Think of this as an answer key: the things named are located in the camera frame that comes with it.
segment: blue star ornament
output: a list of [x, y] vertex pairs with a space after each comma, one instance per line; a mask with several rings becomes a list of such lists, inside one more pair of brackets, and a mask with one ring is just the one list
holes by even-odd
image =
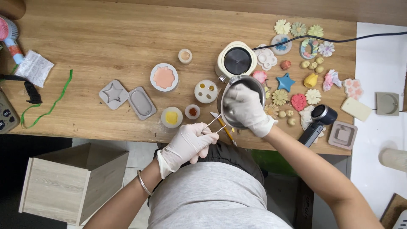
[[279, 89], [285, 89], [287, 92], [291, 91], [291, 85], [295, 83], [294, 80], [290, 79], [290, 75], [286, 73], [283, 77], [276, 77], [278, 81], [278, 88]]

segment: hand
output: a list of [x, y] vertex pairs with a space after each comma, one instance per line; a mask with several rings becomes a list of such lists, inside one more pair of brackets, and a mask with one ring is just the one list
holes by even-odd
[[273, 124], [278, 123], [264, 113], [259, 94], [243, 84], [229, 88], [224, 103], [232, 109], [236, 119], [251, 129], [257, 137], [266, 136]]
[[187, 161], [195, 164], [199, 156], [206, 157], [209, 144], [216, 144], [219, 139], [219, 135], [212, 133], [206, 126], [205, 123], [182, 125], [171, 142], [157, 152], [161, 178], [176, 172]]

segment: handheld fan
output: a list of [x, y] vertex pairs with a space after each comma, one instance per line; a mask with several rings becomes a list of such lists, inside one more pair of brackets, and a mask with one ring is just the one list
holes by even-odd
[[18, 47], [18, 44], [15, 42], [17, 37], [18, 29], [14, 22], [0, 16], [0, 41], [4, 41], [7, 48], [9, 48], [15, 63], [20, 64], [23, 61], [24, 55]]

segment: gray silicone mold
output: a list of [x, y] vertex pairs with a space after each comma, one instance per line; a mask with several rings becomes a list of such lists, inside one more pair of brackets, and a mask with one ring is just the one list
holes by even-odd
[[129, 93], [122, 84], [115, 79], [100, 90], [99, 96], [110, 109], [116, 110], [129, 98]]
[[332, 126], [331, 134], [329, 135], [328, 143], [351, 150], [356, 138], [356, 133], [356, 126], [341, 121], [335, 121]]
[[376, 92], [377, 114], [378, 115], [399, 115], [398, 94], [391, 92]]
[[141, 120], [145, 120], [157, 112], [153, 102], [141, 86], [131, 90], [129, 94], [129, 103]]

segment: clear cup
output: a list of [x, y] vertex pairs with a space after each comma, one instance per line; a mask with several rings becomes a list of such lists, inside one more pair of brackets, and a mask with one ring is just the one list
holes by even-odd
[[384, 149], [379, 154], [380, 164], [403, 172], [407, 172], [407, 151]]

